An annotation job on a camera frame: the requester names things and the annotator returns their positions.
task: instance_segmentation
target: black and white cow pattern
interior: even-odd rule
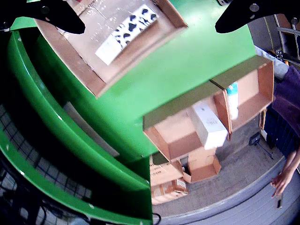
[[[146,5],[142,5],[131,16],[126,18],[112,33],[114,38],[124,49],[136,36],[138,36],[151,23],[156,21],[158,15]]]

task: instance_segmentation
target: concrete floor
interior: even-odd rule
[[[260,144],[273,152],[274,159],[261,147],[248,146],[250,136],[259,131],[258,122],[257,116],[234,132],[230,142],[226,141],[223,147],[217,149],[216,155],[222,166],[219,175],[188,184],[187,196],[153,206],[153,212],[162,217],[190,213],[233,195],[264,175],[282,158],[282,153],[276,148],[270,150],[263,138]]]

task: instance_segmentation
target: gray surface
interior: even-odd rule
[[[191,225],[268,225],[272,224],[300,196],[300,176],[295,174],[291,183],[286,187],[282,208],[277,209],[277,199],[270,198],[274,189],[267,185],[264,189],[247,201],[225,212],[208,219],[191,223]]]
[[[165,217],[163,218],[161,225],[178,225],[178,224],[192,223],[194,221],[199,221],[199,220],[212,217],[216,214],[222,213],[228,209],[231,209],[243,203],[247,199],[257,194],[266,185],[268,185],[270,179],[272,177],[275,177],[282,170],[284,163],[285,163],[285,159],[281,158],[280,161],[276,163],[263,176],[261,176],[255,182],[252,182],[250,185],[240,190],[239,192],[236,192],[235,194],[219,202],[216,202],[202,209],[195,210],[194,212],[188,213],[186,215]]]
[[[274,16],[266,16],[265,19],[259,18],[248,24],[253,43],[265,51],[281,49]]]
[[[273,158],[258,146],[248,146],[249,138],[259,130],[258,117],[233,133],[216,155],[221,163],[219,175],[195,184],[188,184],[189,194],[177,200],[153,206],[162,217],[181,215],[202,209],[242,190],[276,164],[282,157],[273,149]],[[267,148],[261,139],[260,144]]]

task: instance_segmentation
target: white bottle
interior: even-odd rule
[[[226,89],[228,94],[228,104],[230,111],[230,118],[236,120],[239,116],[239,93],[238,93],[238,83],[234,82]]]

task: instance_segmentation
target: brown cardboard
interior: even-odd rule
[[[267,109],[264,109],[259,113],[259,128],[264,130],[264,125],[266,122]]]
[[[235,81],[239,83],[239,117],[231,120],[225,89]],[[254,56],[144,115],[144,133],[169,161],[177,160],[202,146],[187,115],[188,107],[205,101],[230,138],[272,102],[273,85],[273,62]]]
[[[184,172],[183,179],[195,183],[217,175],[221,165],[215,155],[216,149],[199,148],[188,155],[188,173]]]
[[[186,196],[187,194],[188,189],[183,179],[176,179],[151,187],[151,199],[153,205],[169,202]]]
[[[200,101],[196,101],[194,104],[196,105],[205,102],[217,116],[218,112],[220,112],[222,118],[224,117],[227,119],[224,121],[227,121],[225,127],[228,128],[229,113],[227,112],[228,106],[226,104],[225,91],[220,90],[218,87],[216,88],[218,91],[216,91],[214,95],[208,96]],[[176,103],[178,103],[178,99],[175,99],[168,104],[176,105]],[[164,157],[171,162],[179,158],[186,157],[188,153],[203,146],[196,129],[187,114],[187,110],[188,108],[178,111],[175,115],[170,115],[160,123],[144,130],[144,133],[152,141],[152,143],[158,148]],[[144,122],[146,121],[150,122],[148,116],[144,117]]]
[[[127,3],[129,2],[118,1],[116,4],[120,6],[116,7],[122,8]],[[99,97],[148,54],[187,27],[168,0],[155,0],[155,3],[157,5],[151,0],[141,1],[140,4],[148,5],[159,18],[137,36],[109,66],[99,59],[95,52],[119,24],[103,17],[94,6],[94,1],[86,0],[84,3],[72,5],[86,25],[86,31],[82,35],[64,33],[62,36],[52,25],[39,20],[36,20],[36,23],[44,38],[70,71],[87,89]],[[120,23],[126,18],[120,12],[114,16]],[[99,24],[102,27],[101,32],[96,32],[94,28]]]
[[[180,161],[154,165],[150,159],[150,184],[151,186],[163,184],[171,180],[182,178],[183,170]]]
[[[254,56],[239,64],[238,68],[241,70],[240,72],[232,68],[212,79],[223,89],[235,81],[238,82],[239,116],[236,120],[229,120],[231,127],[229,133],[245,125],[273,101],[274,73],[272,61]]]
[[[292,25],[287,20],[287,18],[284,14],[277,14],[276,17],[277,17],[277,20],[278,20],[278,23],[279,23],[279,27],[293,29]]]

